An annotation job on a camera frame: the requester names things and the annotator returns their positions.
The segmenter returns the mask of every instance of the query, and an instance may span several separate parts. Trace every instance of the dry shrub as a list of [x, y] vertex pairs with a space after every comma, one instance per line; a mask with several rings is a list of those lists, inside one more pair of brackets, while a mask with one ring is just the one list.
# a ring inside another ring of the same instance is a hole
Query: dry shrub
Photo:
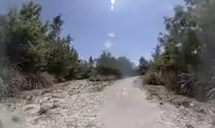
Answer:
[[159, 74], [154, 73], [154, 72], [148, 72], [144, 76], [144, 84], [162, 85], [162, 82], [160, 80]]
[[25, 75], [24, 82], [20, 86], [20, 90], [42, 89], [50, 87], [51, 85], [51, 82], [39, 74], [28, 74]]
[[163, 71], [160, 79], [166, 88], [174, 90], [177, 82], [177, 74], [174, 71]]

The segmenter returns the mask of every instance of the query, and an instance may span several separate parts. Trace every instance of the tree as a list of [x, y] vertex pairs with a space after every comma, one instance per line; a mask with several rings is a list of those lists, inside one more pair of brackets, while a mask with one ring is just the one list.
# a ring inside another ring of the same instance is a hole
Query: tree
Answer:
[[117, 69], [120, 72], [122, 77], [128, 77], [133, 75], [133, 64], [132, 62], [126, 57], [119, 57], [117, 58]]

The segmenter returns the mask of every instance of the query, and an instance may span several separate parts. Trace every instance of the rock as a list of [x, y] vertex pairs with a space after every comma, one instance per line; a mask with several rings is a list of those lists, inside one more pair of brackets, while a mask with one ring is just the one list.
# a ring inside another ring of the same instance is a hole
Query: rock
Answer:
[[20, 118], [17, 117], [17, 116], [12, 116], [12, 121], [14, 121], [14, 122], [19, 122], [19, 121], [20, 121]]
[[47, 111], [48, 111], [48, 108], [46, 108], [46, 107], [40, 107], [40, 108], [39, 108], [39, 111], [38, 111], [38, 114], [39, 114], [39, 115], [43, 115], [43, 114], [45, 114]]
[[194, 128], [191, 124], [186, 124], [186, 128]]
[[33, 99], [33, 96], [26, 96], [26, 98], [25, 98], [27, 101], [29, 101], [29, 100], [32, 100]]

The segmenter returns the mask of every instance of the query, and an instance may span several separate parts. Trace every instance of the gravel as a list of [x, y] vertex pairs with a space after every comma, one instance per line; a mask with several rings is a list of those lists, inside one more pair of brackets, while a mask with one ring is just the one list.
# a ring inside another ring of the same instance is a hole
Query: gravel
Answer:
[[4, 99], [0, 102], [3, 128], [97, 128], [102, 90], [111, 84], [76, 80]]
[[[160, 123], [173, 128], [215, 128], [215, 105], [176, 96], [156, 86], [155, 89], [151, 87], [151, 94], [148, 95], [145, 90], [142, 93], [131, 87], [128, 80], [102, 91], [112, 83], [76, 80], [48, 89], [25, 91], [19, 97], [4, 99], [0, 101], [0, 128], [103, 128], [107, 126], [100, 122], [102, 118], [99, 117], [103, 113], [104, 117], [114, 117], [104, 120], [111, 126], [113, 122], [124, 124], [125, 119], [128, 119], [126, 123], [134, 120], [143, 124], [145, 121], [148, 123], [144, 118], [151, 116], [148, 114], [146, 117], [145, 111], [154, 113], [147, 108], [158, 110], [155, 114], [161, 115], [158, 116], [161, 117]], [[127, 115], [130, 112], [135, 117], [144, 117], [132, 118]]]

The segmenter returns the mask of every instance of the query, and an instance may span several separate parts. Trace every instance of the vegetation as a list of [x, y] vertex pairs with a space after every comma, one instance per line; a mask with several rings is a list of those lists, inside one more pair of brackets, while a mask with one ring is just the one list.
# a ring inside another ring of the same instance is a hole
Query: vegetation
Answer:
[[167, 32], [159, 35], [145, 82], [161, 81], [179, 94], [205, 100], [215, 88], [215, 0], [185, 2], [164, 18]]
[[133, 65], [126, 57], [103, 52], [98, 59], [80, 59], [71, 44], [73, 38], [61, 35], [61, 15], [43, 23], [41, 12], [42, 7], [31, 1], [0, 14], [0, 97], [13, 88], [47, 87], [50, 83], [41, 75], [44, 72], [54, 75], [57, 82], [132, 74]]

